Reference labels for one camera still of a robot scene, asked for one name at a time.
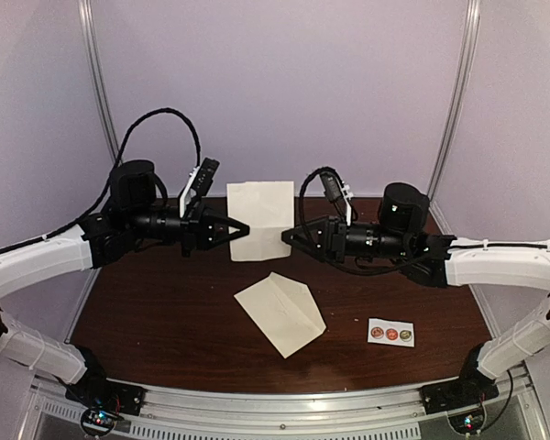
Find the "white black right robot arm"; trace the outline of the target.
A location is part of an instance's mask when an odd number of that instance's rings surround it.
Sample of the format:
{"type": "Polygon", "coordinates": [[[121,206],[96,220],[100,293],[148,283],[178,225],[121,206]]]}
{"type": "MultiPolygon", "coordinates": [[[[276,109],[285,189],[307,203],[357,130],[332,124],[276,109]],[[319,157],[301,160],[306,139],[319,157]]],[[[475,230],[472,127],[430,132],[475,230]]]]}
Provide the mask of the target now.
{"type": "Polygon", "coordinates": [[[425,287],[485,284],[546,292],[511,329],[470,350],[451,388],[456,402],[468,405],[508,369],[550,346],[550,239],[505,243],[429,234],[429,206],[425,194],[395,182],[384,190],[377,221],[355,222],[351,213],[302,219],[281,239],[357,276],[399,272],[425,287]]]}

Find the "left aluminium corner post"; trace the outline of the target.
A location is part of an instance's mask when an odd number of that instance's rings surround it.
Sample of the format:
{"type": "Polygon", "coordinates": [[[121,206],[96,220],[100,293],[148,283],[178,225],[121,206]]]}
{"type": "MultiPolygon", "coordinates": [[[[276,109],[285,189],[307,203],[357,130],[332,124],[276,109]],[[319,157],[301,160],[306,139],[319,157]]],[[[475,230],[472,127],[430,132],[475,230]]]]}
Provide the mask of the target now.
{"type": "Polygon", "coordinates": [[[88,68],[91,74],[96,110],[104,131],[104,140],[111,162],[115,165],[120,152],[120,142],[118,141],[118,135],[116,133],[105,87],[105,76],[100,59],[94,23],[93,2],[89,0],[79,0],[78,9],[83,43],[87,56],[88,68]]]}

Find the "sticker sheet with three seals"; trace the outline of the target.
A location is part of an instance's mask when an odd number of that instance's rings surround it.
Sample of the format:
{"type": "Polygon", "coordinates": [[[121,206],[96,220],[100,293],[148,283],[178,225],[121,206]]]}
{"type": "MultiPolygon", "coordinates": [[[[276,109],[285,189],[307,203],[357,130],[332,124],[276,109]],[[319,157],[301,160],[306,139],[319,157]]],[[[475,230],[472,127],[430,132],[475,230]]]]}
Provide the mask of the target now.
{"type": "Polygon", "coordinates": [[[413,323],[389,321],[379,318],[368,319],[368,342],[395,347],[414,347],[413,323]]]}

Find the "cream paper envelope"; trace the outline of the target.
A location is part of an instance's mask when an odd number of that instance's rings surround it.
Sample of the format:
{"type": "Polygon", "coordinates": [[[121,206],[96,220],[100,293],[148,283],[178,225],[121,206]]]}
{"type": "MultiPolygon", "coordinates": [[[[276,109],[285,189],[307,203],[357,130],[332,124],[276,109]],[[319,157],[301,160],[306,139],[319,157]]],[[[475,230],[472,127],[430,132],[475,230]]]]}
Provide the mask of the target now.
{"type": "Polygon", "coordinates": [[[278,273],[238,292],[234,298],[283,358],[326,331],[309,287],[278,273]]]}

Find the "right aluminium corner post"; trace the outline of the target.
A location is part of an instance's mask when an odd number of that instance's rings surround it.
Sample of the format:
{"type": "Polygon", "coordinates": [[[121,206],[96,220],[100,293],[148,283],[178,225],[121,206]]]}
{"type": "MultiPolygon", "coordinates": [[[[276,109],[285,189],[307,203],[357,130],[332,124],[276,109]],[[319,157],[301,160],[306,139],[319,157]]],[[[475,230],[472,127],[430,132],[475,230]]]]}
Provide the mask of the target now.
{"type": "Polygon", "coordinates": [[[469,77],[472,72],[479,37],[480,6],[481,2],[479,0],[469,0],[467,2],[467,12],[456,68],[455,83],[446,115],[445,127],[441,136],[438,155],[434,163],[434,170],[428,186],[428,196],[431,201],[433,201],[437,195],[439,184],[446,169],[447,159],[454,142],[469,77]]]}

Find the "aluminium corner post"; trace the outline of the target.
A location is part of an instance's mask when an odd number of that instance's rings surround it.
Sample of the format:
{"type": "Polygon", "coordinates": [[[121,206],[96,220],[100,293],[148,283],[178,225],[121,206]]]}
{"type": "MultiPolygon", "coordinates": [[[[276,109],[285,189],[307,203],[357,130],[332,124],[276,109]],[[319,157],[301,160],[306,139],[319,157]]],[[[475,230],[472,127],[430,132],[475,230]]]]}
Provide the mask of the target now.
{"type": "Polygon", "coordinates": [[[469,0],[467,2],[467,12],[456,68],[455,83],[446,115],[445,127],[441,136],[438,155],[434,163],[434,170],[428,186],[428,196],[431,201],[433,201],[437,195],[439,184],[446,169],[447,159],[454,142],[469,77],[472,72],[479,37],[480,6],[481,2],[479,0],[469,0]]]}
{"type": "Polygon", "coordinates": [[[120,152],[120,142],[118,141],[118,135],[116,133],[105,87],[105,76],[100,59],[94,23],[93,2],[89,0],[79,0],[78,9],[83,43],[87,56],[88,68],[91,74],[96,110],[104,131],[104,140],[111,162],[115,165],[120,152]]]}

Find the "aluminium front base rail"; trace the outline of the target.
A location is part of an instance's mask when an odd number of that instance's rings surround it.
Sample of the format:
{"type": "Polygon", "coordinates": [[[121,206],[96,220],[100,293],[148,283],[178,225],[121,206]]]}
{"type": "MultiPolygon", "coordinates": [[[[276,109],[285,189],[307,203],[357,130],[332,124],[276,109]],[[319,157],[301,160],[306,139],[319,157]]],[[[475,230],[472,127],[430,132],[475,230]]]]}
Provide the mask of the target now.
{"type": "Polygon", "coordinates": [[[497,383],[498,397],[429,413],[416,385],[312,394],[212,393],[149,386],[138,415],[123,415],[111,439],[464,439],[465,414],[484,415],[481,439],[550,436],[523,367],[497,383]]]}

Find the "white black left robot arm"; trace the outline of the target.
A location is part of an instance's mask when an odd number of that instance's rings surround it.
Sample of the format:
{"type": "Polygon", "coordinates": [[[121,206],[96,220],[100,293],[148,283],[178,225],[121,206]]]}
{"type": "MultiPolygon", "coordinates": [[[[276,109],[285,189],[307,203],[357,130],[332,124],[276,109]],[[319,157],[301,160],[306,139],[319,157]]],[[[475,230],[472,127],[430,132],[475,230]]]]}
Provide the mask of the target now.
{"type": "MultiPolygon", "coordinates": [[[[219,166],[204,159],[195,167],[177,205],[152,161],[135,159],[113,169],[104,208],[60,232],[0,249],[0,301],[41,281],[76,271],[100,269],[154,246],[180,245],[184,257],[246,237],[248,225],[204,204],[219,166]]],[[[21,324],[0,307],[0,356],[47,372],[86,407],[104,407],[114,398],[112,382],[87,348],[59,342],[21,324]]]]}

